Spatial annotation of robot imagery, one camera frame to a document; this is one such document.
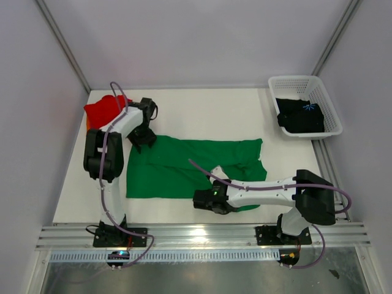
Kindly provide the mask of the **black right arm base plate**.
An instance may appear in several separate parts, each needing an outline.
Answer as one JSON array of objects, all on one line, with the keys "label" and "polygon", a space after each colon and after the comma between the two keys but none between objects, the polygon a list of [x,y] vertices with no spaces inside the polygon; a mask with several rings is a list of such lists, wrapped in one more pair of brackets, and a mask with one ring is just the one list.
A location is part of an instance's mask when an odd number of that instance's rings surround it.
[{"label": "black right arm base plate", "polygon": [[291,236],[283,234],[277,225],[262,225],[255,227],[255,237],[259,246],[312,244],[312,238],[308,228],[305,228],[298,236]]}]

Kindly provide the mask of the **green t shirt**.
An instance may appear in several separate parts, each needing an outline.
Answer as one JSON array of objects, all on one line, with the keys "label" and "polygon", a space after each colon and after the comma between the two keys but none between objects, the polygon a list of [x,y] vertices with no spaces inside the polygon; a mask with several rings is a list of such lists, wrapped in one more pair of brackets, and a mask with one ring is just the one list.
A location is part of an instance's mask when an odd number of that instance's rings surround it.
[{"label": "green t shirt", "polygon": [[191,199],[196,190],[207,190],[212,186],[193,163],[208,172],[220,166],[230,179],[264,181],[267,171],[260,160],[262,144],[260,138],[212,141],[180,140],[159,135],[152,147],[131,150],[126,197]]}]

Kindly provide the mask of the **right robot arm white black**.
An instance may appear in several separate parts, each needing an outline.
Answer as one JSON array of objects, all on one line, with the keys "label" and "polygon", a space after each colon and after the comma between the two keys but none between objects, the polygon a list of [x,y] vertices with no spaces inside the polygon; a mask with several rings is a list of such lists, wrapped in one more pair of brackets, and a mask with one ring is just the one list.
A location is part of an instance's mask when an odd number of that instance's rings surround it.
[{"label": "right robot arm white black", "polygon": [[226,215],[245,206],[279,205],[290,210],[277,217],[275,238],[283,244],[298,244],[310,225],[334,225],[335,205],[332,184],[309,170],[277,181],[240,181],[230,179],[220,166],[208,173],[212,186],[196,190],[195,209]]}]

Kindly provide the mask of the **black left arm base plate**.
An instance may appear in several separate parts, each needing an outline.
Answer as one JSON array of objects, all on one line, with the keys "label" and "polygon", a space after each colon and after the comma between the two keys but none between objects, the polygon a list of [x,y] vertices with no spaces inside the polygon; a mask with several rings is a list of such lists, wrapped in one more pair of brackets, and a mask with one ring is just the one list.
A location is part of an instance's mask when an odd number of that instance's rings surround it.
[{"label": "black left arm base plate", "polygon": [[130,247],[145,248],[147,246],[147,238],[142,236],[134,236],[124,233],[117,228],[101,229],[97,228],[94,234],[93,247]]}]

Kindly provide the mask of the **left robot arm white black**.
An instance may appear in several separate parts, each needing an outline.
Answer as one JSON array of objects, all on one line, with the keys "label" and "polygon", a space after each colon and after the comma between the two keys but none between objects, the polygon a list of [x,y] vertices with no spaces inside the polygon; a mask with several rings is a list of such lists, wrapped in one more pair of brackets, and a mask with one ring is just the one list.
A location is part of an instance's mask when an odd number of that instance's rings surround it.
[{"label": "left robot arm white black", "polygon": [[157,112],[156,103],[144,97],[140,102],[126,102],[120,113],[104,126],[87,131],[83,168],[97,183],[102,208],[94,232],[95,247],[123,247],[129,240],[119,188],[124,168],[123,143],[129,140],[138,153],[143,145],[152,147],[157,136],[149,123]]}]

